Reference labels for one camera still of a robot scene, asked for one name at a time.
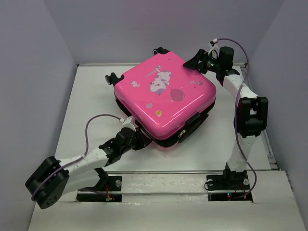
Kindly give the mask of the pink hard-shell suitcase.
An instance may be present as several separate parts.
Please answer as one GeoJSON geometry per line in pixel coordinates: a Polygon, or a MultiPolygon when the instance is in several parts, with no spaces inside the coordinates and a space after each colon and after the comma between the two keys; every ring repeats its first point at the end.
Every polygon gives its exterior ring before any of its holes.
{"type": "Polygon", "coordinates": [[[197,71],[183,67],[176,53],[158,47],[153,56],[124,72],[106,75],[119,108],[158,147],[184,141],[208,117],[216,87],[197,71]]]}

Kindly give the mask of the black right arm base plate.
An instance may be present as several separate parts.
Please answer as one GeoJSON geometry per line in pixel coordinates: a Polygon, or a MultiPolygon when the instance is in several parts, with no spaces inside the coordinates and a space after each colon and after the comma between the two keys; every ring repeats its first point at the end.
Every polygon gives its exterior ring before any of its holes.
{"type": "Polygon", "coordinates": [[[249,179],[245,176],[235,182],[226,182],[222,175],[208,175],[204,183],[207,198],[210,202],[253,201],[249,179]]]}

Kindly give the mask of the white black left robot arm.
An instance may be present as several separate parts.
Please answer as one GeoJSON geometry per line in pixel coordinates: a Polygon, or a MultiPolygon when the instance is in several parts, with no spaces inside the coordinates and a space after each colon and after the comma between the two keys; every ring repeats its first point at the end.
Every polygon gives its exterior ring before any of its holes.
{"type": "Polygon", "coordinates": [[[61,196],[73,191],[100,192],[111,185],[105,167],[119,161],[124,153],[141,150],[151,142],[140,128],[122,128],[114,138],[85,155],[62,160],[46,158],[25,186],[40,209],[51,207],[61,196]]]}

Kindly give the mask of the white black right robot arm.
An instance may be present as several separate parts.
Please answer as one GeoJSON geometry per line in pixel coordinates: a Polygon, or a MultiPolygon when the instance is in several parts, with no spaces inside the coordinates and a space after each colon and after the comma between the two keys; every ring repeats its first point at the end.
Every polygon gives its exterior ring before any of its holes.
{"type": "Polygon", "coordinates": [[[267,127],[269,101],[247,86],[244,77],[233,68],[233,57],[234,49],[227,46],[210,51],[200,49],[183,64],[183,67],[202,74],[215,73],[217,81],[235,99],[235,144],[223,173],[207,178],[210,191],[218,186],[232,189],[248,182],[247,169],[253,169],[248,161],[252,146],[267,127]]]}

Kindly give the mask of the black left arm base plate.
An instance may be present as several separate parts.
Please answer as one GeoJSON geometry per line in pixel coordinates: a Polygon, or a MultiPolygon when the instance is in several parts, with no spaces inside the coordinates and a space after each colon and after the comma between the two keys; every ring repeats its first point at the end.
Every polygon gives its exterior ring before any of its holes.
{"type": "Polygon", "coordinates": [[[78,202],[120,203],[122,202],[122,176],[111,175],[99,180],[93,187],[78,190],[78,202]]]}

